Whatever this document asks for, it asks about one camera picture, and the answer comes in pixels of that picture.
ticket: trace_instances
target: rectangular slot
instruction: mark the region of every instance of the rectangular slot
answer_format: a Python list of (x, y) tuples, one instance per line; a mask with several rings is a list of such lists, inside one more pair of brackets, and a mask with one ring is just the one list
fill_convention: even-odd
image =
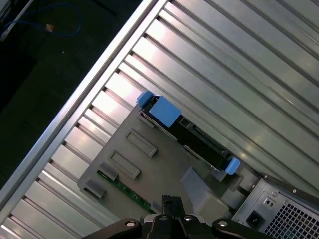
[(135, 179), (140, 173), (136, 166), (116, 151), (110, 157), (109, 162), (132, 179)]
[(109, 177), (113, 181), (117, 178), (119, 173), (115, 171), (109, 164), (107, 163), (101, 163), (99, 166), (98, 171), (105, 174), (105, 176)]
[(133, 129), (130, 129), (125, 138), (149, 157), (152, 157), (157, 150)]

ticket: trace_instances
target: aluminum slatted surface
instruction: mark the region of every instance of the aluminum slatted surface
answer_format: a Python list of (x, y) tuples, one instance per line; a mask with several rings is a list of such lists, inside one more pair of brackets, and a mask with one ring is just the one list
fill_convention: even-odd
[(76, 181), (145, 89), (257, 171), (318, 196), (319, 11), (302, 2), (159, 0), (0, 233), (80, 238), (122, 217)]

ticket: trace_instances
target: gray plastic panel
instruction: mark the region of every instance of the gray plastic panel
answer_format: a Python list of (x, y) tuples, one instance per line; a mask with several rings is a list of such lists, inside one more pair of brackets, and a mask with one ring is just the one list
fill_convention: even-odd
[[(151, 128), (142, 121), (139, 109), (139, 106), (135, 106), (104, 146), (79, 179), (79, 187), (87, 187), (101, 163), (106, 162), (118, 171), (118, 179), (123, 184), (149, 203), (160, 205), (162, 194), (179, 195), (184, 199), (185, 208), (192, 212), (189, 197), (180, 180), (192, 165), (193, 159), (187, 156), (176, 141), (157, 127)], [(141, 150), (140, 144), (132, 144), (127, 139), (127, 135), (132, 132), (139, 136), (139, 140), (143, 139), (148, 146), (153, 145), (157, 149), (152, 159)]]

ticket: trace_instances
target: metal slat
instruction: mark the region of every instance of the metal slat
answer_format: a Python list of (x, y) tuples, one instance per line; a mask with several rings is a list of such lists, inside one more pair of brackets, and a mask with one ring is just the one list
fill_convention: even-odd
[(96, 225), (104, 227), (119, 219), (101, 204), (84, 195), (76, 185), (76, 182), (51, 164), (47, 164), (39, 178), (41, 182), (61, 195), (69, 204), (81, 211)]
[(217, 4), (319, 82), (319, 62), (242, 2), (233, 0), (211, 0), (211, 2)]
[(70, 173), (74, 178), (79, 179), (89, 164), (75, 155), (65, 146), (61, 145), (52, 160), (64, 171)]
[(84, 127), (89, 133), (93, 134), (95, 137), (97, 137), (101, 143), (104, 145), (109, 141), (110, 135), (105, 133), (103, 130), (101, 130), (99, 127), (97, 127), (95, 124), (93, 124), (89, 119), (86, 117), (82, 117), (79, 120), (79, 124)]
[(136, 105), (136, 99), (141, 94), (141, 90), (133, 86), (124, 76), (114, 73), (105, 85), (132, 107)]
[(316, 32), (314, 32), (311, 28), (309, 28), (291, 13), (280, 8), (280, 5), (276, 1), (270, 2), (264, 0), (245, 0), (244, 2), (248, 6), (254, 6), (264, 15), (269, 17), (271, 21), (278, 24), (298, 41), (302, 42), (302, 44), (307, 46), (316, 54), (319, 54), (318, 41), (316, 41)]
[(25, 195), (81, 237), (100, 229), (38, 182), (34, 182)]
[(10, 228), (7, 228), (5, 225), (0, 227), (0, 238), (4, 239), (22, 239), (18, 234), (12, 231)]
[(288, 6), (292, 7), (295, 11), (300, 13), (303, 17), (307, 18), (311, 23), (319, 28), (319, 15), (318, 7), (309, 0), (280, 0), (285, 2)]
[(7, 218), (3, 225), (5, 227), (9, 228), (11, 231), (17, 233), (23, 239), (37, 239), (37, 238), (39, 238), (39, 237), (36, 237), (35, 235), (33, 235), (26, 228), (19, 225), (17, 222), (15, 222), (11, 218)]
[(319, 183), (316, 179), (318, 166), (315, 163), (304, 157), (295, 148), (287, 144), (287, 142), (261, 127), (253, 118), (249, 117), (249, 115), (237, 108), (236, 105), (224, 98), (219, 91), (201, 81), (201, 79), (186, 70), (186, 68), (144, 38), (139, 40), (134, 46), (133, 51), (187, 92), (190, 92), (196, 99), (200, 100), (205, 107), (210, 108), (213, 112), (220, 115), (229, 122), (232, 127), (237, 128), (255, 142), (255, 144), (269, 152), (286, 167), (304, 178), (314, 188), (319, 189)]
[(248, 33), (204, 1), (177, 0), (177, 2), (199, 17), (213, 31), (225, 37), (225, 41), (230, 41), (234, 46), (244, 51), (255, 61), (254, 64), (262, 65), (265, 70), (277, 78), (276, 80), (282, 81), (285, 87), (295, 91), (300, 97), (307, 100), (309, 104), (319, 109), (319, 102), (316, 100), (318, 95), (317, 87)]
[(256, 90), (262, 92), (288, 114), (309, 127), (311, 131), (316, 132), (319, 115), (304, 104), (301, 99), (286, 90), (178, 7), (168, 3), (165, 6), (165, 10), (167, 12), (162, 11), (159, 15), (171, 26), (189, 37), (198, 47), (201, 47), (211, 55), (215, 55), (223, 64), (239, 74)]
[(103, 119), (101, 116), (99, 116), (96, 112), (92, 111), (91, 109), (88, 109), (84, 115), (90, 120), (92, 120), (95, 124), (97, 124), (109, 135), (113, 135), (116, 131), (116, 127), (114, 125), (107, 122), (105, 119)]
[(75, 239), (73, 235), (24, 200), (17, 204), (12, 214), (45, 238)]
[(120, 125), (128, 116), (129, 110), (105, 92), (100, 92), (92, 105)]
[(94, 160), (102, 149), (101, 145), (77, 127), (72, 129), (69, 135), (65, 138), (65, 141), (91, 161)]
[(173, 31), (155, 20), (146, 33), (158, 41), (162, 46), (183, 59), (188, 66), (192, 67), (219, 90), (227, 94), (227, 97), (234, 99), (242, 107), (258, 117), (260, 124), (265, 123), (270, 131), (275, 131), (286, 138), (303, 151), (313, 160), (317, 159), (318, 148), (317, 139), (304, 131), (299, 124), (281, 111), (278, 111), (273, 104), (270, 104), (261, 94), (257, 94), (254, 89), (248, 88), (238, 77), (231, 72), (220, 67), (219, 64), (209, 59), (206, 55), (198, 51), (184, 39), (176, 35)]

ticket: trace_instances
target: metal vent grille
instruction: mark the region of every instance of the metal vent grille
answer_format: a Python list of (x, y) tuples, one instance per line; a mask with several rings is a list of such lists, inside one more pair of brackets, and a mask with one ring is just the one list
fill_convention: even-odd
[(294, 205), (283, 205), (264, 231), (276, 239), (318, 239), (319, 221)]

